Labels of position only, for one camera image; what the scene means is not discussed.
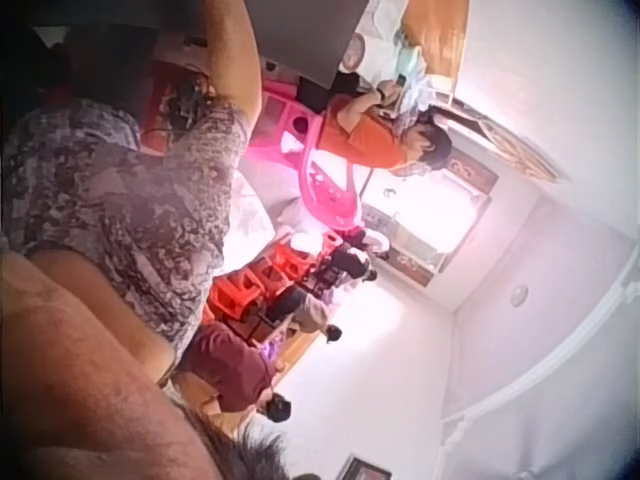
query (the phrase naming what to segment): hand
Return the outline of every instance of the hand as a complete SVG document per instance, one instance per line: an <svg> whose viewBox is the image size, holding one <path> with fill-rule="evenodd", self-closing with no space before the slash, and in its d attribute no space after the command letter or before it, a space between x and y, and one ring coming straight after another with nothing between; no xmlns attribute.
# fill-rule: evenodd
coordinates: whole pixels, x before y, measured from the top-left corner
<svg viewBox="0 0 640 480"><path fill-rule="evenodd" d="M395 102L402 93L402 87L393 80L383 80L378 84L378 88L384 93L385 98L382 105L385 107Z"/></svg>

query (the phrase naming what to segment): table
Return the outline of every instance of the table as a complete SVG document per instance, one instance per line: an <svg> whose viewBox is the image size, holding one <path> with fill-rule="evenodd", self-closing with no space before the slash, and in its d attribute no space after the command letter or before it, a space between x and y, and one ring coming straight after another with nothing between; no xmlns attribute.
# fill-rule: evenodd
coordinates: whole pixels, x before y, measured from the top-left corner
<svg viewBox="0 0 640 480"><path fill-rule="evenodd" d="M245 0L260 54L326 88L368 0ZM204 38L202 0L42 2L34 26L128 24Z"/></svg>

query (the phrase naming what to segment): window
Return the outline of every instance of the window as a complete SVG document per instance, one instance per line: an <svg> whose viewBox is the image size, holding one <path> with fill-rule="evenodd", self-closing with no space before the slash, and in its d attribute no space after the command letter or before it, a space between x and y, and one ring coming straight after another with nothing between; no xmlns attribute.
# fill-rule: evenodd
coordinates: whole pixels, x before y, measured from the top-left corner
<svg viewBox="0 0 640 480"><path fill-rule="evenodd" d="M376 171L363 201L398 221L439 253L458 246L486 196L448 170L398 178Z"/></svg>

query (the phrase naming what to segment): picture frame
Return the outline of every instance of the picture frame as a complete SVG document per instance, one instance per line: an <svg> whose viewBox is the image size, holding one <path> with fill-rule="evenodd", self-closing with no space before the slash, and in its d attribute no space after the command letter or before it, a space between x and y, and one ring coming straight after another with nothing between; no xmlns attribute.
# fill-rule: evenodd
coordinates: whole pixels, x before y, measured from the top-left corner
<svg viewBox="0 0 640 480"><path fill-rule="evenodd" d="M338 480L391 480L391 476L390 471L352 455Z"/></svg>

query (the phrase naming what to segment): red plastic stool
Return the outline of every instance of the red plastic stool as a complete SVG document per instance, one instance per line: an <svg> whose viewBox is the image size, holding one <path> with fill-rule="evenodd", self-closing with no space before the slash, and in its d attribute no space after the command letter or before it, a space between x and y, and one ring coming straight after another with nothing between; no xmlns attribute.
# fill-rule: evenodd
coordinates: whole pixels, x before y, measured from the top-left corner
<svg viewBox="0 0 640 480"><path fill-rule="evenodd" d="M336 232L324 232L322 236L322 256L326 257L331 255L336 248L342 245L343 242L344 240L342 240Z"/></svg>
<svg viewBox="0 0 640 480"><path fill-rule="evenodd" d="M314 255L294 250L285 243L278 243L268 255L273 265L294 282L302 280L317 264Z"/></svg>
<svg viewBox="0 0 640 480"><path fill-rule="evenodd" d="M264 296L260 280L249 270L243 268L213 282L208 303L233 320L242 320L247 307L260 304Z"/></svg>
<svg viewBox="0 0 640 480"><path fill-rule="evenodd" d="M286 274L276 267L267 257L260 257L249 264L249 268L258 277L265 290L267 301L280 295L293 282Z"/></svg>

